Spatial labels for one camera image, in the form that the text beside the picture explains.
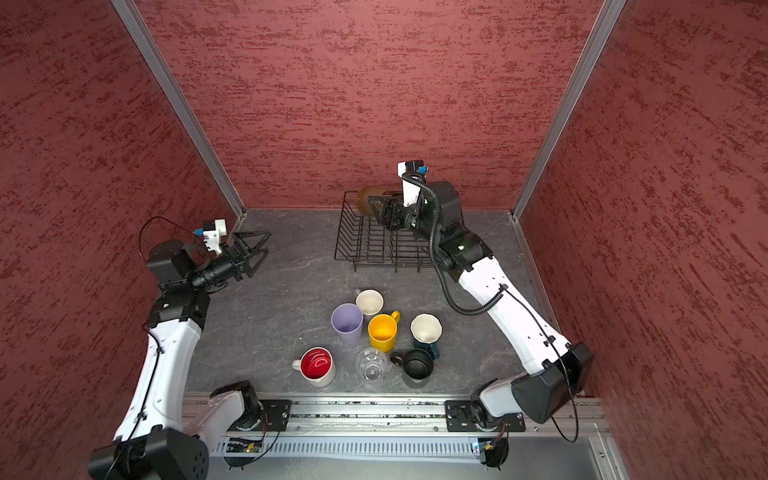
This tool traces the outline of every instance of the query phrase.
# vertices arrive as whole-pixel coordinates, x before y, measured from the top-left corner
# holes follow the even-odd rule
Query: gray marble surface
[[[534,307],[534,290],[504,213],[465,212],[467,227],[491,247],[509,279]],[[205,330],[197,344],[187,390],[211,391],[250,380],[258,392],[414,392],[397,367],[378,382],[367,382],[354,367],[358,352],[369,346],[366,328],[359,346],[348,346],[330,326],[341,303],[354,303],[356,288],[384,296],[384,312],[398,310],[395,351],[411,346],[409,325],[419,313],[431,313],[443,328],[441,357],[422,393],[469,394],[482,383],[516,376],[524,370],[513,348],[487,315],[461,316],[451,310],[431,268],[353,269],[333,259],[339,213],[331,210],[250,210],[242,230],[271,230],[270,254],[253,278],[230,285],[211,297]],[[452,292],[459,305],[478,304],[461,287]],[[336,378],[327,387],[311,386],[291,369],[309,348],[326,347],[336,362]]]

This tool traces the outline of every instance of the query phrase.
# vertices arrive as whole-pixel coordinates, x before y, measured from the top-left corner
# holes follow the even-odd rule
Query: metal corner post
[[[168,101],[170,101],[170,104],[179,116],[184,128],[187,129],[187,133],[192,138],[197,151],[203,157],[205,164],[214,176],[214,180],[226,197],[227,202],[229,202],[235,215],[238,218],[242,217],[245,212],[243,201],[240,199],[240,195],[237,194],[232,181],[219,161],[216,151],[214,151],[213,146],[208,141],[202,125],[197,121],[197,117],[195,117],[192,107],[190,107],[187,99],[184,97],[184,93],[182,93],[179,84],[176,82],[173,72],[170,71],[168,64],[160,53],[160,49],[157,48],[157,44],[155,44],[149,32],[147,24],[144,23],[141,13],[136,8],[136,4],[133,0],[112,0],[112,5],[118,11],[120,18],[128,29],[128,33],[131,34],[134,42],[136,42],[136,46],[139,47],[144,60],[163,88]]]
[[[560,135],[565,129],[565,125],[568,123],[568,119],[578,102],[581,91],[584,90],[589,75],[592,73],[592,69],[597,63],[600,53],[603,51],[605,42],[608,40],[611,30],[613,30],[613,27],[616,24],[625,1],[626,0],[604,0],[603,6],[600,8],[598,16],[592,26],[592,31],[590,31],[589,37],[584,43],[581,55],[576,62],[576,67],[571,75],[571,80],[568,82],[568,86],[565,88],[565,93],[563,93],[563,98],[560,100],[558,109],[554,113],[549,130],[544,137],[544,141],[541,143],[541,148],[536,154],[536,158],[533,160],[531,170],[528,171],[528,175],[525,178],[520,194],[518,195],[517,200],[515,200],[515,205],[511,209],[512,227],[515,231],[518,244],[520,245],[523,259],[525,260],[525,266],[528,268],[528,274],[531,276],[531,283],[536,292],[536,297],[541,305],[541,314],[548,322],[554,325],[557,325],[558,321],[554,316],[554,310],[549,302],[547,290],[539,276],[536,262],[534,261],[528,241],[525,239],[525,233],[523,232],[521,222],[522,214],[526,205],[528,205],[528,201],[531,199],[536,184],[544,173],[547,162],[549,162],[549,157],[552,155],[554,147],[557,145]]]
[[[541,148],[536,154],[536,158],[533,160],[531,170],[528,171],[525,182],[523,182],[523,187],[520,189],[517,200],[515,200],[515,205],[512,207],[512,219],[516,222],[520,221],[523,210],[536,188],[536,183],[541,178],[541,174],[544,173],[549,157],[552,155],[552,151],[554,151],[554,147],[557,145],[565,125],[568,123],[571,112],[573,112],[581,91],[584,90],[584,86],[587,84],[589,75],[592,73],[592,69],[597,63],[600,53],[603,51],[611,30],[616,25],[616,20],[621,13],[621,9],[624,7],[625,1],[604,0],[603,6],[598,12],[598,17],[595,19],[592,31],[590,31],[589,37],[587,37],[587,41],[584,43],[584,49],[581,50],[581,55],[576,62],[576,67],[571,75],[571,80],[568,82],[568,86],[565,88],[565,93],[563,93],[558,109],[554,113],[549,130],[544,137],[544,141],[541,143]]]

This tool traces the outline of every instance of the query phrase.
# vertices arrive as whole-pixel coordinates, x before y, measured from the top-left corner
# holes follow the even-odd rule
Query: black mug
[[[424,349],[413,349],[405,354],[392,352],[389,359],[402,368],[402,380],[412,389],[420,389],[429,381],[435,361]]]

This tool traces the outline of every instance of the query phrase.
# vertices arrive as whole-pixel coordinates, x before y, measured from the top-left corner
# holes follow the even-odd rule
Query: red textured wall
[[[109,2],[5,2],[0,51],[0,477],[87,478],[144,358],[139,227],[231,209]]]
[[[524,214],[632,478],[768,472],[767,25],[628,2]]]
[[[248,207],[338,207],[425,160],[509,208],[602,0],[137,0]]]

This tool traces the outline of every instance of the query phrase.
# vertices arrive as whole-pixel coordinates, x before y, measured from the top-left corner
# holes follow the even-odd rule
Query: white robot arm
[[[223,222],[210,225],[222,233]],[[255,247],[246,244],[248,237],[259,238]],[[208,241],[212,236],[207,236],[207,249],[218,254],[202,265],[190,255],[195,247],[180,240],[152,249],[147,268],[157,277],[161,293],[146,324],[147,355],[113,443],[91,454],[88,473],[94,480],[205,478],[209,454],[227,430],[233,425],[250,429],[262,421],[249,382],[217,389],[186,428],[181,405],[192,352],[205,327],[209,293],[224,288],[228,279],[252,276],[266,257],[261,246],[269,237],[265,230],[234,233],[229,246],[213,245]]]
[[[426,184],[422,161],[398,165],[403,194],[367,199],[377,220],[389,230],[408,229],[429,240],[428,253],[449,305],[462,315],[487,312],[514,347],[527,375],[494,381],[473,399],[478,426],[489,427],[509,413],[524,412],[546,422],[583,387],[594,355],[583,343],[571,345],[533,309],[512,285],[493,252],[462,217],[461,202],[449,182]],[[480,303],[458,306],[445,281],[447,272]]]

